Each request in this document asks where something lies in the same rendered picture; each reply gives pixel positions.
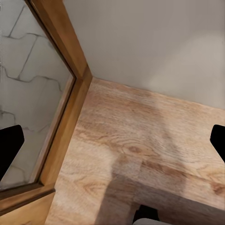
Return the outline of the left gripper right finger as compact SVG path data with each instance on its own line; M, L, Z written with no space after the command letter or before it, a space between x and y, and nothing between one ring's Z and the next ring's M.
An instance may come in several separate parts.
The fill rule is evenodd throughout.
M225 127L221 125L214 125L211 136L210 142L220 155L220 157L225 162Z

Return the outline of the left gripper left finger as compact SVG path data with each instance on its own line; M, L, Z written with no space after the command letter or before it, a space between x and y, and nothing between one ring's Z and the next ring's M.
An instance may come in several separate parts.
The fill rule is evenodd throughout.
M20 125L0 130L0 181L24 143Z

